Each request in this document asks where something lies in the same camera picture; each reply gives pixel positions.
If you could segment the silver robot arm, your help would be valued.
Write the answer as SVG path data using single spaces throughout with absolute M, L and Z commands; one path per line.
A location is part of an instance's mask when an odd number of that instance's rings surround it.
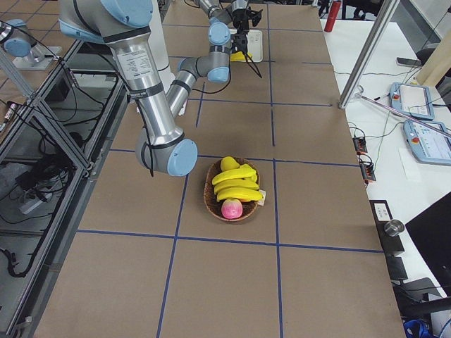
M 159 12 L 152 1 L 61 1 L 63 34 L 84 42 L 107 45 L 144 127 L 137 143 L 138 161 L 151 173 L 185 176 L 197 162 L 197 145 L 185 137 L 175 117 L 196 81 L 226 82 L 232 41 L 229 24 L 237 27 L 248 9 L 246 1 L 221 8 L 218 1 L 198 1 L 209 17 L 209 54 L 186 58 L 168 88 L 161 80 L 151 47 L 151 20 Z
M 248 1 L 231 1 L 226 7 L 214 0 L 194 0 L 190 3 L 202 9 L 209 19 L 215 18 L 226 25 L 232 25 L 240 32 L 256 27 L 262 17 L 262 10 L 253 10 Z

